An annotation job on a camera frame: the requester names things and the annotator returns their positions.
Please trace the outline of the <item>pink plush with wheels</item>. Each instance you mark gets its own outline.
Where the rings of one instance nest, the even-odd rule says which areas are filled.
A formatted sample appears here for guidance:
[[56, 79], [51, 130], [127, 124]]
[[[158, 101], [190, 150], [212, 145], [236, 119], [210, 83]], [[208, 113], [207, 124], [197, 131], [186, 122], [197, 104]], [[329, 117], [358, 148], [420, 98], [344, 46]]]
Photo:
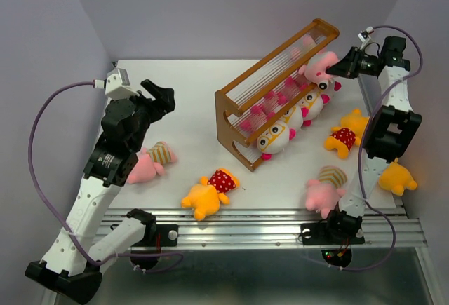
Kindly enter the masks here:
[[[289, 48], [291, 60], [297, 61], [307, 48], [315, 48], [316, 42], [309, 35], [304, 36], [299, 47]], [[295, 84], [298, 87], [304, 84], [314, 83], [319, 90], [327, 90], [333, 82], [333, 76], [327, 71], [339, 61], [332, 51], [320, 50], [309, 61], [303, 64], [297, 71], [286, 79], [288, 85]]]

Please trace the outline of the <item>white glasses plush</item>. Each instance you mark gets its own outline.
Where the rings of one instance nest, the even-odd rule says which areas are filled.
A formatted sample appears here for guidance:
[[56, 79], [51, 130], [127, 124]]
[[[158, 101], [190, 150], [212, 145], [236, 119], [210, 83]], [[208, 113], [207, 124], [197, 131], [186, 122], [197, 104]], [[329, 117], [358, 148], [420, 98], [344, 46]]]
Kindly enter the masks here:
[[[240, 122], [239, 127], [247, 133], [253, 133], [268, 121], [268, 116], [260, 106], [250, 108], [249, 116]], [[262, 153], [264, 161], [270, 160], [286, 147], [286, 145], [296, 136], [296, 131], [290, 128], [287, 123], [277, 120], [266, 129], [255, 141], [255, 146]]]
[[[262, 110], [267, 118], [271, 118], [277, 112], [281, 111], [283, 106], [288, 103], [288, 98], [282, 93], [268, 92], [262, 101]], [[279, 118], [288, 125], [291, 130], [297, 132], [304, 123], [305, 116], [309, 113], [308, 108], [296, 104], [289, 110], [284, 110]]]
[[[284, 81], [284, 95], [289, 99], [293, 99], [300, 92], [304, 92], [311, 83], [308, 81], [299, 83], [293, 77], [289, 76]], [[308, 109], [307, 115], [304, 117], [303, 126], [310, 126], [312, 121], [321, 113], [325, 105], [333, 98], [334, 94], [342, 87], [341, 83], [331, 79], [329, 84], [325, 83], [326, 89], [315, 86], [301, 100], [298, 105], [301, 108]]]

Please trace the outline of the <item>yellow bear plush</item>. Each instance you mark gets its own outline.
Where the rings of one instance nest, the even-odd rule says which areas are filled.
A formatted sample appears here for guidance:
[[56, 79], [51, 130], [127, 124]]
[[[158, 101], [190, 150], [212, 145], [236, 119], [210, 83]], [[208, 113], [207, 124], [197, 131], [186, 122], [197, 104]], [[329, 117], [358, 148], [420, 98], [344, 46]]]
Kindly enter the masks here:
[[361, 145], [361, 138], [368, 124], [368, 117], [359, 108], [344, 115], [340, 124], [331, 128], [332, 133], [324, 141], [324, 148], [336, 151], [337, 156], [346, 159], [354, 146]]
[[229, 205], [228, 193], [239, 188], [239, 180], [226, 168], [218, 168], [210, 177], [201, 177], [182, 199], [181, 207], [193, 211], [198, 222], [214, 215], [221, 205]]
[[418, 186], [410, 171], [398, 163], [398, 158], [383, 171], [377, 184], [380, 188], [390, 191], [396, 196], [402, 196], [406, 190], [414, 191]]

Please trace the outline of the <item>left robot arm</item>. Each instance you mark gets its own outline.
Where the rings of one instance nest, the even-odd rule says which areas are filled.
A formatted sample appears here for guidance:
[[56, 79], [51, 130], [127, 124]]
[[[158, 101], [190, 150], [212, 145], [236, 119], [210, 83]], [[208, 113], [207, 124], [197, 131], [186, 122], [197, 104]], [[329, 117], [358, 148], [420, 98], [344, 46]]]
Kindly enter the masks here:
[[61, 223], [61, 230], [47, 253], [30, 262], [25, 275], [45, 288], [78, 304], [87, 304], [100, 288], [105, 271], [118, 258], [148, 260], [154, 266], [162, 252], [135, 254], [136, 244], [158, 243], [156, 218], [141, 209], [128, 212], [125, 219], [102, 240], [93, 239], [110, 204], [126, 183], [138, 162], [147, 130], [175, 109], [175, 92], [149, 79], [141, 86], [150, 94], [119, 83], [120, 95], [113, 95], [106, 80], [86, 81], [100, 88], [110, 99], [101, 120], [102, 131], [83, 169], [75, 202], [66, 218], [45, 197], [28, 160], [29, 172], [41, 200]]

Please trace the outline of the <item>pink plush under left arm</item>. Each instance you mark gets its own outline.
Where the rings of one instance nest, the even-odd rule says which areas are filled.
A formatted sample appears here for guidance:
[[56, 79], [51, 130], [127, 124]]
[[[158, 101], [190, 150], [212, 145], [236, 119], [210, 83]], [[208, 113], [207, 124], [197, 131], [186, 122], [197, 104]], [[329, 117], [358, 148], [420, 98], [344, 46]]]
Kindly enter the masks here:
[[175, 163], [177, 156], [169, 145], [160, 141], [151, 148], [141, 148], [137, 153], [138, 161], [131, 170], [127, 184], [149, 182], [157, 175], [165, 175], [164, 165]]

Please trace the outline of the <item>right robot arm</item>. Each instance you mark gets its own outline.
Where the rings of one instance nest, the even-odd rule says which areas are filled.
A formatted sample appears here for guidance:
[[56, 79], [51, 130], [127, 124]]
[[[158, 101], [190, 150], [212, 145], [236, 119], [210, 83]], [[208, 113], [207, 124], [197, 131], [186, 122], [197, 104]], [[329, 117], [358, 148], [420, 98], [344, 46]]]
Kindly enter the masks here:
[[422, 117], [414, 113], [408, 99], [407, 78], [410, 62], [405, 59], [406, 39], [388, 36], [378, 55], [363, 47], [353, 47], [328, 73], [346, 79], [374, 76], [380, 85], [380, 98], [372, 109], [358, 150], [358, 174], [351, 181], [337, 209], [323, 224], [323, 234], [332, 244], [348, 243], [361, 233], [365, 209], [378, 177], [408, 148]]

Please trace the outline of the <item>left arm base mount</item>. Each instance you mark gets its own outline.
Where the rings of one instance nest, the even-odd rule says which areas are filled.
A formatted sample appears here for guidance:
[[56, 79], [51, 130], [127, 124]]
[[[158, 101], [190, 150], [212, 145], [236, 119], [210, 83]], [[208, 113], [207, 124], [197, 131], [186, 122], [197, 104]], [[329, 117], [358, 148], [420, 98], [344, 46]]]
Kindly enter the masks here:
[[[179, 226], [177, 224], [160, 224], [146, 230], [142, 240], [131, 248], [132, 254], [161, 254], [163, 248], [176, 248]], [[135, 271], [143, 274], [168, 272], [177, 266], [183, 256], [160, 256], [152, 258], [131, 257], [130, 262]]]

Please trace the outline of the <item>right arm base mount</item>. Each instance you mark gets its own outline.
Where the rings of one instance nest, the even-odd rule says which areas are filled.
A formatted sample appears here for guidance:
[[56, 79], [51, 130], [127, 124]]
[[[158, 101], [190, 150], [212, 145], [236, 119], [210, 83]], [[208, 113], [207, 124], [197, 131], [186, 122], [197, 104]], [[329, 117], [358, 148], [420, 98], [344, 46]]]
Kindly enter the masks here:
[[324, 220], [303, 226], [298, 238], [303, 245], [321, 246], [324, 262], [341, 270], [347, 268], [352, 261], [351, 246], [365, 243], [364, 236], [359, 233], [354, 236], [340, 232], [333, 233]]

